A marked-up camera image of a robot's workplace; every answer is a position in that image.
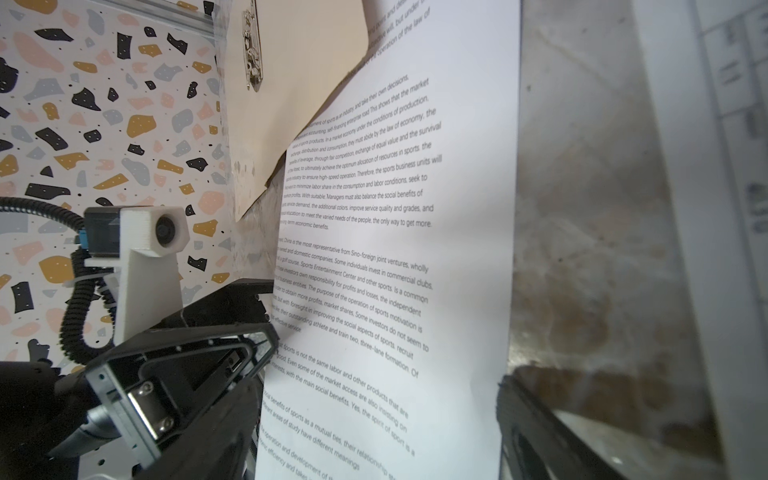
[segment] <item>metal bracket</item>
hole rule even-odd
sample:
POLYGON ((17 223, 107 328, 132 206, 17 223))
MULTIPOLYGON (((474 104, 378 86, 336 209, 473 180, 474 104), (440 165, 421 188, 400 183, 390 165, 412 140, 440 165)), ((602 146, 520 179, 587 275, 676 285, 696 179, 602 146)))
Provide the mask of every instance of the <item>metal bracket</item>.
POLYGON ((243 56, 245 60, 246 87, 259 91, 264 73, 261 65, 261 39, 259 37, 259 15, 256 12, 256 0, 251 2, 251 10, 243 12, 243 56))

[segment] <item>stainless steel surface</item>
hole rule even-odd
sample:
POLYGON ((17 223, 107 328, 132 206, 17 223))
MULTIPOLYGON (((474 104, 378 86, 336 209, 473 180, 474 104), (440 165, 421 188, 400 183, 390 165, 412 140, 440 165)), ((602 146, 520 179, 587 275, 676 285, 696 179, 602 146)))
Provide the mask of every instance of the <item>stainless steel surface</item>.
POLYGON ((165 0, 90 0, 124 12, 162 22, 179 30, 213 39, 214 21, 211 17, 182 8, 165 0))

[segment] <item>screw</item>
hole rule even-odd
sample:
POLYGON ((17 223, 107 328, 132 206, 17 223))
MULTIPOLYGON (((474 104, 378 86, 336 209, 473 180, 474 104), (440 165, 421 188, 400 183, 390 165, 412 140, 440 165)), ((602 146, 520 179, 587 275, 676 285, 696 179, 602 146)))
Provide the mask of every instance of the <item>screw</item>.
POLYGON ((153 391, 154 391, 154 385, 152 384, 152 382, 144 382, 141 384, 141 387, 139 387, 139 395, 141 396, 147 396, 153 391))
POLYGON ((160 428, 158 430, 160 430, 160 433, 165 433, 168 430, 172 429, 173 427, 174 427, 174 419, 172 417, 165 417, 160 422, 160 428))

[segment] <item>white paper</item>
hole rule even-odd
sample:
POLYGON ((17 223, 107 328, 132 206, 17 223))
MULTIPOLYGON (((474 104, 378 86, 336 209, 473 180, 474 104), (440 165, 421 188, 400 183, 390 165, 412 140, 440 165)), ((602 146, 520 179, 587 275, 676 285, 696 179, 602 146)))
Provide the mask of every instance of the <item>white paper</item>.
POLYGON ((495 479, 520 4, 365 10, 377 53, 288 150, 257 478, 495 479))
POLYGON ((635 0, 732 478, 768 471, 768 3, 635 0))

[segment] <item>paper sheet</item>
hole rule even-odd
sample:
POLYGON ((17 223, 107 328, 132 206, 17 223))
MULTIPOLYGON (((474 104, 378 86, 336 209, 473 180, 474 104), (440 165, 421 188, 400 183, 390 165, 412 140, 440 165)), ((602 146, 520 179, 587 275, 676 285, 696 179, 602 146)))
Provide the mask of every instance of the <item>paper sheet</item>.
POLYGON ((365 9, 377 53, 288 150, 257 478, 496 479, 520 3, 365 9))
POLYGON ((768 457, 768 2, 635 0, 731 478, 768 457))
POLYGON ((258 92, 247 90, 242 12, 252 1, 232 1, 224 58, 235 220, 266 190, 280 156, 368 46, 360 0, 259 0, 264 80, 258 92))

